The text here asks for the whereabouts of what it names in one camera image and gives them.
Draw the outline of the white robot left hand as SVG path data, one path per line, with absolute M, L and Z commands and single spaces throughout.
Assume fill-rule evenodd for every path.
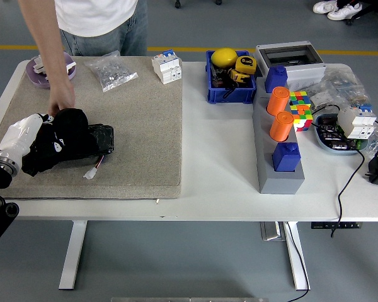
M 0 157 L 20 165 L 22 158 L 30 152 L 40 127 L 53 120 L 53 116 L 35 113 L 10 125 L 0 143 Z

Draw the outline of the person's right hand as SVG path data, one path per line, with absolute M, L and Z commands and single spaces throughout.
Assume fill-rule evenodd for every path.
M 48 114 L 55 116 L 60 110 L 74 108 L 76 97 L 70 81 L 50 85 Z

